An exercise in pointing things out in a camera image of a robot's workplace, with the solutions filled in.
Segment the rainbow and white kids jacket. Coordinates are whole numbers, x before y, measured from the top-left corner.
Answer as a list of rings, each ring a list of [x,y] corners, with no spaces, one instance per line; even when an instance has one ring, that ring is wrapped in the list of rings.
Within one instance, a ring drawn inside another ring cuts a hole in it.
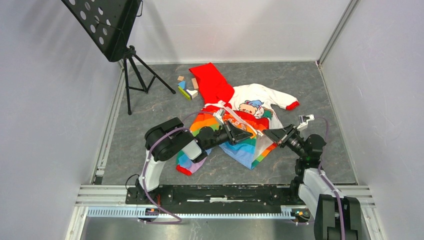
[[[196,136],[203,127],[217,130],[220,124],[213,114],[220,109],[225,110],[223,120],[253,136],[236,145],[225,142],[220,144],[220,148],[252,170],[276,148],[276,144],[262,131],[283,127],[272,106],[291,111],[299,106],[298,99],[258,83],[231,86],[211,62],[192,67],[189,71],[196,79],[199,94],[204,100],[204,107],[194,119],[190,131]]]

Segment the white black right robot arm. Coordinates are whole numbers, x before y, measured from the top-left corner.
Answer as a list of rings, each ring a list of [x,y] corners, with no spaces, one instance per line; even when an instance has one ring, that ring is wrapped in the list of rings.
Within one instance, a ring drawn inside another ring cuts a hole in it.
[[[278,147],[292,150],[298,159],[296,177],[290,183],[289,199],[305,203],[313,218],[316,240],[361,240],[361,204],[355,197],[345,196],[328,179],[323,170],[322,155],[326,141],[318,134],[301,137],[293,125],[263,131]]]

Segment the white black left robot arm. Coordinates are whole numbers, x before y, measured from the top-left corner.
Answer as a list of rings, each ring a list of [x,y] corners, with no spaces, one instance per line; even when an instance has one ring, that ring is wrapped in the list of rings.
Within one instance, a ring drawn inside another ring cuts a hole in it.
[[[193,135],[178,117],[151,128],[145,134],[146,159],[135,184],[137,196],[145,204],[156,200],[156,188],[165,162],[178,152],[182,151],[190,162],[197,164],[206,159],[207,150],[225,143],[236,145],[252,136],[251,132],[228,121],[224,121],[216,130],[204,126],[197,135]]]

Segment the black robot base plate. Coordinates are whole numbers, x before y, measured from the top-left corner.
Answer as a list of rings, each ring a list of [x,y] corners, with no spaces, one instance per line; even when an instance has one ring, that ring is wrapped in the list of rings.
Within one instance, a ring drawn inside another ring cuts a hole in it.
[[[125,203],[147,205],[149,198],[173,214],[277,214],[305,205],[286,184],[164,184],[149,194],[130,187]]]

